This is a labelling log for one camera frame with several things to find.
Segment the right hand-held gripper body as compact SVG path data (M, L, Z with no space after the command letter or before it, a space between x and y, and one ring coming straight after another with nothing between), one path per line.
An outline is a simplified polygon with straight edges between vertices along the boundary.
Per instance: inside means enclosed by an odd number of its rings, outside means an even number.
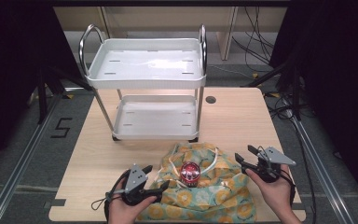
M275 147L258 147L255 155L258 158L256 173L267 183L275 182L280 178L282 164L296 165L294 160L281 153Z

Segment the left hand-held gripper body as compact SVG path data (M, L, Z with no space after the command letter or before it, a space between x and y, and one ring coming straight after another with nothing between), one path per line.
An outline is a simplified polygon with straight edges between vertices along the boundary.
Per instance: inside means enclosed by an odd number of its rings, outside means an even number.
M124 192L122 193L122 199L127 205L137 205L152 196L151 189L145 189L148 174L145 174L143 169L136 163L130 169L129 176L124 184Z

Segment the floral drawstring cloth bag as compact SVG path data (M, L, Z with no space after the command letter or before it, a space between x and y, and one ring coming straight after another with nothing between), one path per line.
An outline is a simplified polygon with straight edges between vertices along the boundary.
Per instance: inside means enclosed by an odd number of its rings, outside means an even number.
M200 167L196 187L181 182L186 162ZM149 205L139 221L202 221L208 223L252 223L256 220L254 200L247 188L248 177L241 167L211 143L179 143L160 162L150 185L159 188L170 181L159 203Z

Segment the white two-tier trolley cart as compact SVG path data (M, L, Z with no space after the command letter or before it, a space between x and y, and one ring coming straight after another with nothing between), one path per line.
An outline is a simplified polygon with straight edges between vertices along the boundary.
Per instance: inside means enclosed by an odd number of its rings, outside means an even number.
M90 65L84 48L94 24L80 38L78 54L115 141L187 140L196 142L206 82L207 39L109 38Z

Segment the person's right hand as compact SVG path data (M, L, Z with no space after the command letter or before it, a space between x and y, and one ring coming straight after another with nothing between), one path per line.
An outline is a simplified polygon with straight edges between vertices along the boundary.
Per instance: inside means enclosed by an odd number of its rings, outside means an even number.
M266 204L281 222L284 222L293 214L290 205L291 185L283 177L273 183L267 183L254 171L246 169L245 172L259 187Z

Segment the person's left hand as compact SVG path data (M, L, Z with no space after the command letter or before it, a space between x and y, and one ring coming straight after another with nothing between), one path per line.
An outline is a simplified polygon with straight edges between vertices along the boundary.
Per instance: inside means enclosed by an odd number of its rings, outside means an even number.
M156 196L151 196L137 205L130 206L123 202L120 194L114 194L109 204L108 224L134 224L139 214L156 199Z

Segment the black tripod stand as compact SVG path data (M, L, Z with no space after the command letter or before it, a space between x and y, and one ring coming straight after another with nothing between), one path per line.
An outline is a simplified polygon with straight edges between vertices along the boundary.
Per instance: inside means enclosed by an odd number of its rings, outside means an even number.
M252 81L249 84L246 84L246 87L256 87L276 75L280 75L280 78L276 84L278 91L288 91L289 89L292 90L293 101L290 105L290 108L292 109L292 113L295 118L301 120L299 102L299 69L295 61L287 60L286 62L267 72L264 76Z
M72 83L87 91L91 90L91 86L81 77L73 77L69 73L66 73L54 66L42 67L37 73L39 124L41 124L48 115L47 94L45 86L48 86L53 94L63 94L64 86L61 82L62 78L71 81Z

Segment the black curtain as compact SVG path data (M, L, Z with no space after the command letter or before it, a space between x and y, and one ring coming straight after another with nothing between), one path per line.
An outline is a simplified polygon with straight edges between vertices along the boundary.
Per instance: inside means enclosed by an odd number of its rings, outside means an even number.
M53 7L0 0L0 150L36 86L60 92L62 78L81 82Z
M289 0L270 65L296 50L310 104L358 183L358 0Z

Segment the light wooden desk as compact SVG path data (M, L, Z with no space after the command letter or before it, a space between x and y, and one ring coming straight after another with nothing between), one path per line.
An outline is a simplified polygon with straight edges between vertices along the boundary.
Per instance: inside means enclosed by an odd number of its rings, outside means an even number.
M107 37L130 31L196 31L200 25L217 38L220 56L229 59L235 32L280 31L285 7L55 7L64 31L83 31L93 23Z

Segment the aluminium floor rail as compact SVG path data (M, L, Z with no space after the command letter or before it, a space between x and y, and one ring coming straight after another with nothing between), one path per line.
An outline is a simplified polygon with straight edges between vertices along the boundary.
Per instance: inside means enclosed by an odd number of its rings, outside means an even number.
M299 135L300 142L307 153L310 164L312 165L314 172L322 185L326 198L330 202L339 223L354 224L354 220L349 212L348 206L345 204L343 197L338 192L336 185L333 183L332 178L323 165L323 162L316 151L316 147L311 142L302 122L298 121L297 118L291 118L290 121L293 123L294 128Z
M48 105L47 114L37 123L31 138L27 142L26 147L23 149L21 156L10 173L9 178L0 189L0 220L5 213L12 196L14 195L18 183L20 182L25 170L28 167L29 162L32 159L34 152L36 151L36 148L38 147L41 138L50 122L51 116L61 98L62 96L60 94L54 95L51 98L51 101Z

